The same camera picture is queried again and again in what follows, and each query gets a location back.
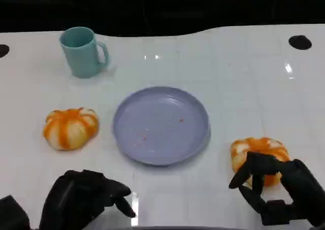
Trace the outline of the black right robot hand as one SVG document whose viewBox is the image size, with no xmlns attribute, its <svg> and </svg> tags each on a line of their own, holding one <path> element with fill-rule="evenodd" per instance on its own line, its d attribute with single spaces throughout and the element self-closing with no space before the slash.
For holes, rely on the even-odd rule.
<svg viewBox="0 0 325 230">
<path fill-rule="evenodd" d="M 264 201 L 261 193 L 266 176 L 281 174 L 280 182 L 292 199 Z M 264 226 L 308 220 L 313 229 L 324 229 L 324 189 L 300 160 L 279 161 L 267 154 L 248 152 L 246 161 L 229 184 L 239 189 L 247 203 L 261 216 Z"/>
</svg>

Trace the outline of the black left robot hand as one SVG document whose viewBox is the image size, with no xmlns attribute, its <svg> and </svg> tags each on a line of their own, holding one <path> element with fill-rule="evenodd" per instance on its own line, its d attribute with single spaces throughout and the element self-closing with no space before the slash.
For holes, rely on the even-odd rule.
<svg viewBox="0 0 325 230">
<path fill-rule="evenodd" d="M 106 207 L 116 206 L 129 218 L 136 217 L 126 197 L 125 184 L 89 170 L 68 170 L 53 184 L 43 206 L 39 229 L 84 229 Z"/>
</svg>

